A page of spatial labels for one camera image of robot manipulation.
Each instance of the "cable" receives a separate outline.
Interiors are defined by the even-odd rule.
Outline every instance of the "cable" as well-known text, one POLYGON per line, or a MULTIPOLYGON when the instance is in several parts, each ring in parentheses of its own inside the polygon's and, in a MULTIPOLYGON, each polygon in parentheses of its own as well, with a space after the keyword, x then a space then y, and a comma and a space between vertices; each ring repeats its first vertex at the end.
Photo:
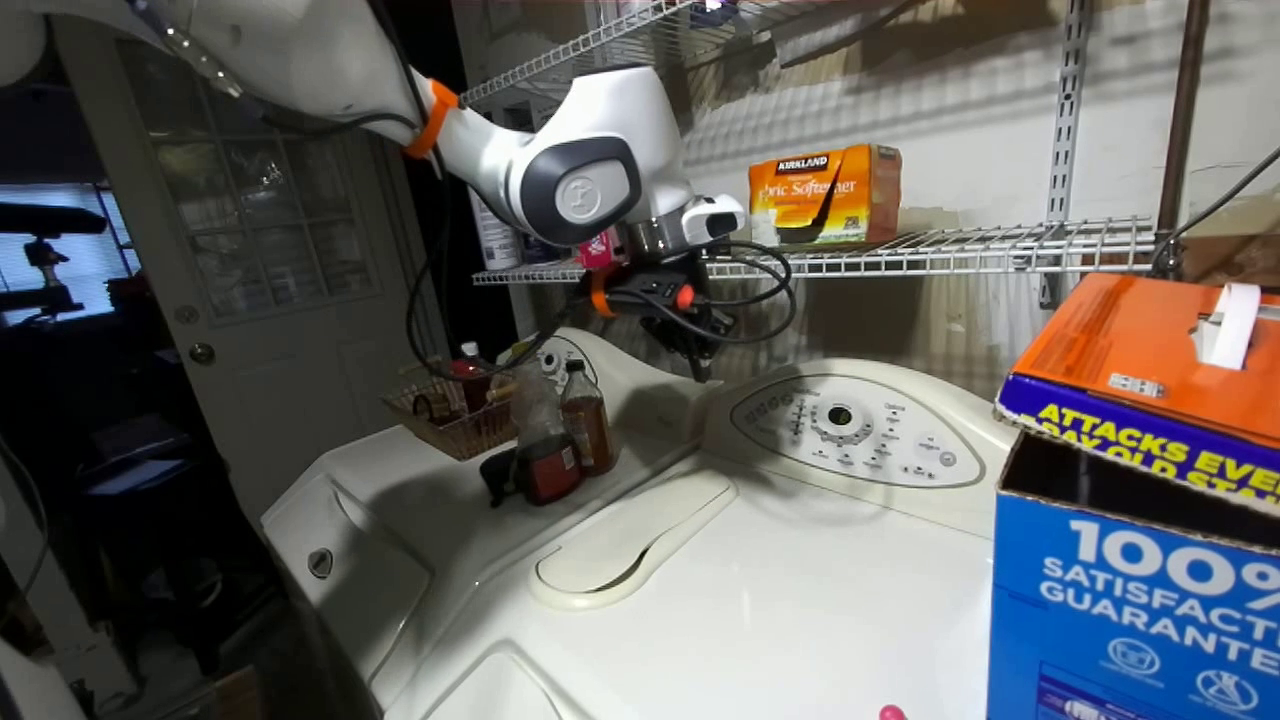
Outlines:
POLYGON ((785 330, 794 328, 794 318, 798 318, 798 290, 794 290, 794 288, 787 288, 787 314, 785 314, 777 328, 759 330, 759 336, 707 330, 707 328, 685 318, 679 313, 674 313, 670 304, 659 304, 659 300, 653 300, 653 296, 642 296, 642 300, 644 300, 655 314, 663 314, 663 318, 679 322, 685 330, 706 336, 706 341, 711 341, 711 343, 767 343, 767 341, 785 336, 785 330))
POLYGON ((19 592, 33 594, 42 573, 43 573, 43 559, 50 559, 50 506, 43 506, 43 491, 36 482, 36 475, 28 471, 28 465, 6 445, 0 436, 0 459, 11 466, 11 480, 28 486, 33 494, 33 506, 36 506, 36 525, 42 525, 42 552, 36 552, 36 564, 28 567, 28 575, 19 579, 19 592))
POLYGON ((418 304, 424 296, 424 285, 431 275, 431 253, 424 253, 413 285, 407 285, 407 300, 405 300, 405 341, 407 341, 407 351, 418 357, 421 367, 431 367, 430 351, 421 347, 421 336, 418 336, 418 304))
POLYGON ((1179 235, 1193 230, 1197 222, 1203 222, 1210 217, 1216 217, 1226 204, 1232 204, 1255 176, 1263 176, 1271 164, 1280 161, 1280 149, 1271 155, 1263 155, 1250 176, 1241 176, 1241 185, 1232 185, 1221 201, 1211 201, 1203 212, 1197 212, 1184 229, 1178 229, 1179 235))
POLYGON ((757 307, 757 304, 763 304, 774 296, 787 296, 787 314, 777 328, 767 328, 759 336, 707 330, 707 328, 694 322, 685 313, 670 307, 670 300, 659 300, 653 290, 642 290, 642 288, 613 290, 610 300, 644 304, 648 313, 655 313, 655 314, 663 314, 663 318, 679 322, 685 330, 694 330, 701 341, 711 341, 711 343, 767 343, 767 341, 777 341, 798 318, 794 263, 787 263, 785 253, 763 247, 763 242, 743 242, 743 240, 718 240, 707 247, 674 247, 674 253, 659 253, 659 255, 678 263, 678 258, 688 258, 698 253, 726 253, 726 247, 749 247, 749 253, 774 255, 781 267, 767 267, 767 263, 759 263, 751 255, 735 255, 735 263, 749 263, 749 267, 774 275, 774 288, 763 288, 763 290, 757 290, 749 300, 711 300, 707 296, 707 300, 698 300, 698 307, 757 307))

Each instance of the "metal shelf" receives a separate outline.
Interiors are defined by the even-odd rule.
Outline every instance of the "metal shelf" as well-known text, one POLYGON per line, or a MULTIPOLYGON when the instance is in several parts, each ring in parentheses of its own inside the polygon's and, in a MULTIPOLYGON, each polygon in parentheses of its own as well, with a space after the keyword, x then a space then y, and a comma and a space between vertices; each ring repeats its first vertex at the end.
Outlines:
MULTIPOLYGON (((1152 221, 1092 222, 1011 222, 1011 229, 942 229, 874 253, 787 253, 798 280, 861 275, 1011 275, 1011 271, 1147 271, 1157 258, 1152 221)), ((711 280, 757 280, 743 263, 707 263, 711 280)), ((473 285, 576 285, 573 258, 475 271, 473 285)))
MULTIPOLYGON (((749 48, 777 53, 774 59, 785 59, 785 48, 774 44, 774 30, 798 20, 812 20, 821 13, 848 16, 848 0, 804 0, 804 2, 740 0, 735 20, 701 22, 698 20, 701 9, 706 0, 653 0, 642 13, 603 20, 542 57, 529 57, 524 62, 499 76, 487 76, 484 82, 465 92, 465 102, 499 111, 522 96, 565 96, 569 76, 621 62, 613 48, 616 39, 628 39, 628 35, 648 44, 644 62, 653 62, 655 72, 694 72, 726 57, 740 57, 749 48)), ((861 22, 870 28, 889 13, 899 13, 899 0, 861 0, 861 22)))

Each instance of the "orange box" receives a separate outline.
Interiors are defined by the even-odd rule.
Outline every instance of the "orange box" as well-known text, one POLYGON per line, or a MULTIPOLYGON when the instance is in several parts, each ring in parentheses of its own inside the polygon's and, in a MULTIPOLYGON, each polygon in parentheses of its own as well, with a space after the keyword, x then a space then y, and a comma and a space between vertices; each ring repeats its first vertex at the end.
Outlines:
POLYGON ((897 235, 905 155, 848 145, 751 164, 751 240, 777 247, 878 247, 897 235))
POLYGON ((1280 296, 1263 296, 1246 370, 1197 361, 1188 330, 1216 296, 1211 285, 1089 275, 1011 370, 1280 448, 1280 296))

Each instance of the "cardboard box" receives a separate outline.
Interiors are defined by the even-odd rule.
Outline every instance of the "cardboard box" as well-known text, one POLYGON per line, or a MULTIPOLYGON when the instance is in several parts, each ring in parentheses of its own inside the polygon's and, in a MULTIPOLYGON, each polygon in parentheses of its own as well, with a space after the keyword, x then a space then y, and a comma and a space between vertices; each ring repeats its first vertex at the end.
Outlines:
POLYGON ((1280 525, 1023 436, 990 671, 990 720, 1280 716, 1280 525))
POLYGON ((1184 230, 1184 275, 1197 285, 1280 288, 1280 194, 1241 194, 1184 230))
POLYGON ((899 153, 848 145, 751 164, 751 240, 781 247, 878 247, 897 235, 899 153))
POLYGON ((1280 328, 1210 367, 1216 296, 1089 275, 1000 387, 993 720, 1280 716, 1280 328))
POLYGON ((1210 367, 1193 343, 1216 296, 1089 275, 1015 361, 997 407, 1080 453, 1280 515, 1280 296, 1263 296, 1241 370, 1210 367))

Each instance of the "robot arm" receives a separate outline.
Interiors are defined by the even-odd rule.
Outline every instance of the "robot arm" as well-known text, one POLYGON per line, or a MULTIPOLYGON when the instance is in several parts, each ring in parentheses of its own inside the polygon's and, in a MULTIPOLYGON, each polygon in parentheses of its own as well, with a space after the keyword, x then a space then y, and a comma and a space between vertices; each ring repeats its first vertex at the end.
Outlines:
POLYGON ((663 229, 663 242, 679 247, 740 222, 740 204, 694 201, 679 176, 679 128, 653 68, 582 76, 560 111, 529 136, 487 122, 443 82, 405 68, 392 28, 364 0, 118 2, 225 92, 330 122, 364 122, 413 155, 440 153, 498 217, 545 242, 582 242, 632 221, 663 229))

